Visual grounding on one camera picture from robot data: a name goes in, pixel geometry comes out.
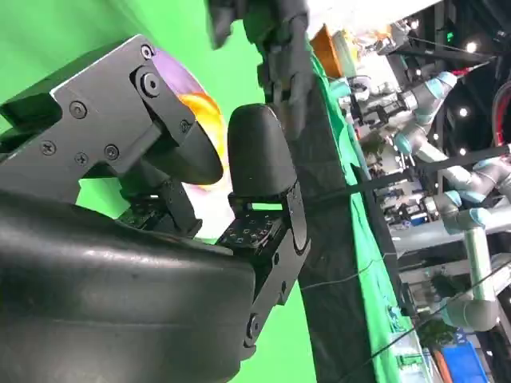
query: red object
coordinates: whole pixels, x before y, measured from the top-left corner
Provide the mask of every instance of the red object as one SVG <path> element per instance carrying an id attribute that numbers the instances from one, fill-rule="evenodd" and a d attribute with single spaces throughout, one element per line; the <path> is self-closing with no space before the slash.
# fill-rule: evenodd
<path id="1" fill-rule="evenodd" d="M 497 126 L 495 127 L 495 146 L 502 146 L 504 142 L 504 115 L 505 110 L 511 101 L 511 94 L 508 94 L 502 98 L 502 102 L 498 105 L 497 109 Z"/>

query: screw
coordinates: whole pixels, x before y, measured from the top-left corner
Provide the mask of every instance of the screw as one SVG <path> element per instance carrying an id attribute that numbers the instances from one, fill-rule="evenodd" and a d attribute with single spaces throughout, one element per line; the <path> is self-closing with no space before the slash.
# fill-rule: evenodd
<path id="1" fill-rule="evenodd" d="M 149 97 L 160 94 L 160 79 L 154 73 L 146 73 L 141 80 L 142 90 Z"/>
<path id="2" fill-rule="evenodd" d="M 81 120 L 87 116 L 87 108 L 80 101 L 73 101 L 71 104 L 69 104 L 69 112 L 71 113 L 71 116 L 77 118 L 78 120 Z"/>
<path id="3" fill-rule="evenodd" d="M 115 145 L 107 145 L 105 148 L 105 156 L 107 160 L 115 161 L 119 158 L 119 149 Z"/>
<path id="4" fill-rule="evenodd" d="M 77 164 L 79 164 L 81 166 L 87 165 L 87 163 L 89 162 L 89 157 L 85 153 L 78 153 L 74 157 L 74 162 L 76 162 Z"/>
<path id="5" fill-rule="evenodd" d="M 190 126 L 192 126 L 192 125 L 188 121 L 182 120 L 180 122 L 179 126 L 181 127 L 181 131 L 183 133 L 186 133 L 190 129 Z"/>
<path id="6" fill-rule="evenodd" d="M 141 53 L 142 57 L 145 58 L 146 60 L 149 60 L 151 57 L 153 57 L 153 50 L 149 45 L 144 44 L 141 47 Z"/>
<path id="7" fill-rule="evenodd" d="M 57 152 L 57 147 L 51 141 L 42 141 L 40 145 L 41 153 L 45 156 L 52 156 Z"/>
<path id="8" fill-rule="evenodd" d="M 257 314 L 253 314 L 248 322 L 247 335 L 250 339 L 256 338 L 261 332 L 261 324 Z"/>

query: cable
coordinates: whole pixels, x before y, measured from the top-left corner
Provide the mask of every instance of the cable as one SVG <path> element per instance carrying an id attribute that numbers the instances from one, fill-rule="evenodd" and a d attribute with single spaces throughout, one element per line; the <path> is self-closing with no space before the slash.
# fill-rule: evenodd
<path id="1" fill-rule="evenodd" d="M 385 254 L 382 256 L 382 259 L 372 259 L 366 267 L 364 267 L 363 269 L 361 269 L 358 273 L 355 273 L 355 274 L 353 274 L 353 275 L 350 275 L 349 277 L 346 277 L 346 278 L 343 278 L 343 279 L 336 279 L 335 281 L 325 281 L 325 282 L 313 283 L 312 285 L 305 286 L 305 287 L 301 288 L 300 290 L 301 290 L 301 291 L 306 291 L 306 290 L 314 289 L 314 288 L 316 288 L 316 287 L 321 287 L 321 286 L 330 286 L 330 285 L 338 285 L 338 284 L 340 284 L 340 283 L 348 282 L 348 281 L 350 281 L 351 279 L 357 278 L 357 277 L 359 277 L 361 274 L 363 274 L 363 273 L 365 273 L 366 271 L 368 271 L 368 270 L 369 270 L 369 268 L 373 265 L 373 263 L 383 262 L 383 261 L 385 260 L 385 257 L 386 257 L 388 254 L 392 254 L 392 253 L 385 253 Z"/>
<path id="2" fill-rule="evenodd" d="M 436 45 L 436 46 L 441 46 L 442 48 L 447 48 L 447 49 L 452 49 L 452 50 L 457 50 L 459 52 L 463 52 L 463 53 L 470 53 L 470 54 L 474 54 L 474 55 L 477 55 L 477 56 L 486 56 L 485 54 L 481 54 L 481 53 L 477 53 L 477 52 L 469 52 L 468 50 L 466 49 L 461 49 L 461 48 L 458 48 L 456 46 L 449 46 L 449 45 L 445 45 L 445 44 L 440 44 L 439 42 L 434 42 L 434 41 L 429 41 L 429 40 L 424 40 L 422 38 L 414 38 L 412 36 L 408 36 L 408 38 L 410 40 L 415 40 L 415 41 L 420 41 L 420 42 L 425 42 L 425 43 L 428 43 L 428 44 L 433 44 L 433 45 Z"/>
<path id="3" fill-rule="evenodd" d="M 421 320 L 419 323 L 417 323 L 416 325 L 414 325 L 410 330 L 407 330 L 406 332 L 404 332 L 401 336 L 399 336 L 398 338 L 394 339 L 391 343 L 389 343 L 388 345 L 386 345 L 385 347 L 381 348 L 380 350 L 378 350 L 376 353 L 373 353 L 365 362 L 363 362 L 361 365 L 359 365 L 358 367 L 356 367 L 355 369 L 352 369 L 349 373 L 347 373 L 346 375 L 344 375 L 344 377 L 341 378 L 340 381 L 338 381 L 338 383 L 343 383 L 347 378 L 351 377 L 354 373 L 357 373 L 359 370 L 361 370 L 363 367 L 365 367 L 366 365 L 368 365 L 369 363 L 371 363 L 377 356 L 381 355 L 382 353 L 384 353 L 385 351 L 387 351 L 388 349 L 390 349 L 390 347 L 392 347 L 393 345 L 395 345 L 396 343 L 398 343 L 399 341 L 401 341 L 404 337 L 407 337 L 408 335 L 410 335 L 411 333 L 413 333 L 415 330 L 418 330 L 419 328 L 421 328 L 422 326 L 424 326 L 426 323 L 428 323 L 436 314 L 438 314 L 440 311 L 444 310 L 451 302 L 455 301 L 456 299 L 459 299 L 460 297 L 462 297 L 463 295 L 469 293 L 474 287 L 476 286 L 479 286 L 480 284 L 482 284 L 486 279 L 488 278 L 491 278 L 493 277 L 498 271 L 502 270 L 504 267 L 507 267 L 508 265 L 511 264 L 511 261 L 508 261 L 504 264 L 502 264 L 500 267 L 498 267 L 496 270 L 493 270 L 490 274 L 486 275 L 483 279 L 481 279 L 480 281 L 478 281 L 477 283 L 475 283 L 473 286 L 471 286 L 468 290 L 464 291 L 463 293 L 460 293 L 458 295 L 455 295 L 452 297 L 452 299 L 449 299 L 443 306 L 440 306 L 436 311 L 434 311 L 428 318 L 426 319 L 423 319 Z"/>

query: green screen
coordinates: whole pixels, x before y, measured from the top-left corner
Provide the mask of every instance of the green screen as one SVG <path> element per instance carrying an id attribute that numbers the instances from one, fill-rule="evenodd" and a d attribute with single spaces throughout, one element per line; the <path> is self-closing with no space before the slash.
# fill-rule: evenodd
<path id="1" fill-rule="evenodd" d="M 203 0 L 29 0 L 0 5 L 0 103 L 74 58 L 134 34 L 184 63 L 216 100 L 225 118 L 260 102 L 256 49 L 241 24 L 218 51 L 211 49 Z M 0 117 L 0 132 L 9 126 Z M 116 180 L 83 180 L 81 206 L 117 217 L 127 208 Z M 276 307 L 235 382 L 315 382 L 311 345 L 297 285 Z"/>

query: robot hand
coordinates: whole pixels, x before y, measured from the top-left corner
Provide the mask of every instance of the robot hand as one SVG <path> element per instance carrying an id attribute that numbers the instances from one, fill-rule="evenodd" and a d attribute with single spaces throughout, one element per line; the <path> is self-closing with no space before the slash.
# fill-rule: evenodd
<path id="1" fill-rule="evenodd" d="M 258 77 L 266 102 L 283 122 L 287 139 L 296 140 L 305 126 L 312 84 L 305 1 L 208 0 L 208 9 L 216 48 L 231 34 L 231 24 L 243 20 L 248 40 L 263 57 Z"/>

